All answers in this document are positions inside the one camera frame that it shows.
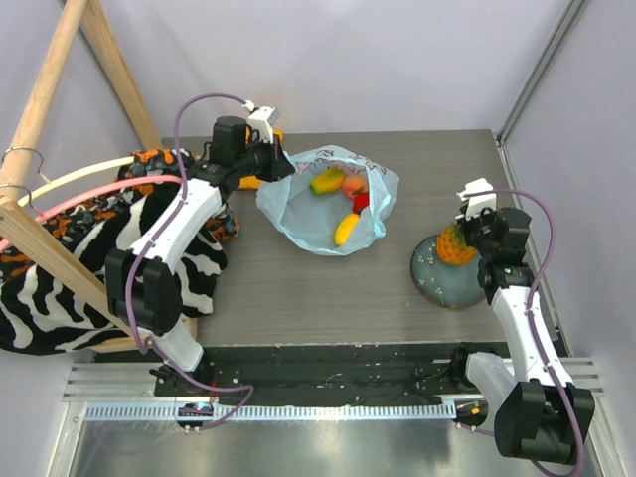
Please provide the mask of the fake pineapple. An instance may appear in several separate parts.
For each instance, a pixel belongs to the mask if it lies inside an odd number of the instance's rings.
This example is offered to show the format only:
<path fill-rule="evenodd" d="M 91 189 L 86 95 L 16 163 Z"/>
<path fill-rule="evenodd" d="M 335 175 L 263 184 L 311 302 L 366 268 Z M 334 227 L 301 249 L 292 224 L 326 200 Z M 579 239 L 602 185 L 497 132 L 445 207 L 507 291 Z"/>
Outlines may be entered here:
<path fill-rule="evenodd" d="M 466 265 L 477 255 L 477 249 L 466 243 L 457 224 L 448 225 L 437 236 L 435 252 L 443 262 L 454 266 Z"/>

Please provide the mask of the light blue plastic bag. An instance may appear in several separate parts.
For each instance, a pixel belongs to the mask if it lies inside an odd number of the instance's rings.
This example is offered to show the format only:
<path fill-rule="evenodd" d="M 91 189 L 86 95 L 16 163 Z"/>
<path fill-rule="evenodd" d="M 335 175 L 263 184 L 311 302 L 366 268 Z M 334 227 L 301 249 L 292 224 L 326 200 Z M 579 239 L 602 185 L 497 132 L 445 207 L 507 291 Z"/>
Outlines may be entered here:
<path fill-rule="evenodd" d="M 288 157 L 295 173 L 275 183 L 263 182 L 256 206 L 295 245 L 319 255 L 344 256 L 386 235 L 384 220 L 396 202 L 399 178 L 390 169 L 343 147 L 327 145 Z M 331 170 L 360 175 L 369 186 L 369 204 L 348 228 L 342 244 L 336 231 L 354 213 L 354 201 L 342 188 L 316 195 L 310 183 Z"/>

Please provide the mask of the fake red bell pepper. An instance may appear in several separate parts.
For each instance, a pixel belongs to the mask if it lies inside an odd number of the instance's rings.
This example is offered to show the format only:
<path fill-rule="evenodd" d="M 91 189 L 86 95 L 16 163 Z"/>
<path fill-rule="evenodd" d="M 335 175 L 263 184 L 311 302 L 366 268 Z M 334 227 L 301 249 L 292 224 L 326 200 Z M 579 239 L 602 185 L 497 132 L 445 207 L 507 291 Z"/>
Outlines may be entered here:
<path fill-rule="evenodd" d="M 368 192 L 357 194 L 353 201 L 352 212 L 354 214 L 360 215 L 362 211 L 369 206 L 369 204 L 370 195 Z"/>

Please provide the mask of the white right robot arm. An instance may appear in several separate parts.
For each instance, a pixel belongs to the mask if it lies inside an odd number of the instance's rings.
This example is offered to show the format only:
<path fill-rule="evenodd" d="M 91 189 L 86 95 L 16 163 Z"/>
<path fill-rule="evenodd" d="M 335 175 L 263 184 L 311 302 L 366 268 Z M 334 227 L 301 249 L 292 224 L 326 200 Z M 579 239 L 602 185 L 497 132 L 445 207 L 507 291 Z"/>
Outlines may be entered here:
<path fill-rule="evenodd" d="M 577 470 L 595 401 L 573 382 L 547 331 L 535 275 L 525 261 L 530 222 L 516 208 L 462 207 L 457 223 L 481 256 L 478 282 L 504 329 L 512 364 L 472 352 L 449 367 L 448 378 L 460 392 L 477 388 L 483 395 L 502 456 Z"/>

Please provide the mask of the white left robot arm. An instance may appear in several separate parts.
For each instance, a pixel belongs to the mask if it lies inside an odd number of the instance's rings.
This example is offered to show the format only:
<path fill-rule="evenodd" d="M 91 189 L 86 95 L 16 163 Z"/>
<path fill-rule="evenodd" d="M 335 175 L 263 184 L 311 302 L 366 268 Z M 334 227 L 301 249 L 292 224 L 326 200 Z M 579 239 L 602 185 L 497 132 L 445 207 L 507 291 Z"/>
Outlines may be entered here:
<path fill-rule="evenodd" d="M 185 183 L 158 221 L 129 249 L 115 248 L 105 260 L 109 312 L 152 340 L 179 370 L 178 386 L 192 397 L 210 388 L 212 373 L 202 366 L 202 345 L 181 320 L 176 268 L 242 178 L 276 182 L 294 173 L 274 133 L 277 116 L 276 108 L 261 106 L 248 118 L 219 117 L 202 158 L 187 169 Z"/>

